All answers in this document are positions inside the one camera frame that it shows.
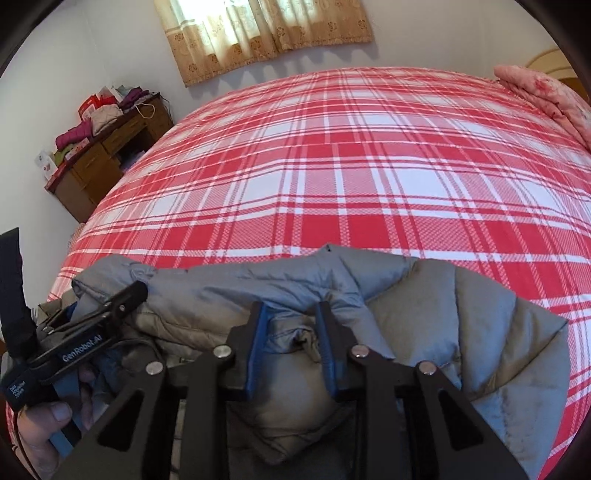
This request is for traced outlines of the person's left hand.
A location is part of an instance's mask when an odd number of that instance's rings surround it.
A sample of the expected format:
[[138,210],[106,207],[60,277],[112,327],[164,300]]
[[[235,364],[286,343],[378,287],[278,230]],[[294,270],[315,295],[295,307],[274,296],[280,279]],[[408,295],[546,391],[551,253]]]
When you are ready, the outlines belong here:
[[[81,382],[82,430],[88,431],[95,422],[91,398],[95,374],[88,366],[83,365],[79,368],[78,376]],[[65,402],[38,405],[15,415],[15,453],[35,479],[50,479],[60,465],[60,455],[51,444],[50,437],[61,431],[71,418],[72,409]]]

